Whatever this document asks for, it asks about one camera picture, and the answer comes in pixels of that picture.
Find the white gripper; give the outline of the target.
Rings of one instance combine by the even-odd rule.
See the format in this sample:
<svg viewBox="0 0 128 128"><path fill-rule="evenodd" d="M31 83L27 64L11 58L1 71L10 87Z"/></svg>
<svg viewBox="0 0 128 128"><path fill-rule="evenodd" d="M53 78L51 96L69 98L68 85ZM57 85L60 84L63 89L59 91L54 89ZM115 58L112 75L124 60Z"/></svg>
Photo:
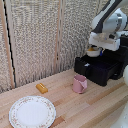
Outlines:
<svg viewBox="0 0 128 128"><path fill-rule="evenodd" d="M100 48L100 54L103 54L103 49L116 51L120 46L120 39L112 39L108 33L96 34L92 32L90 34L89 43L92 45L89 50L94 50L93 45Z"/></svg>

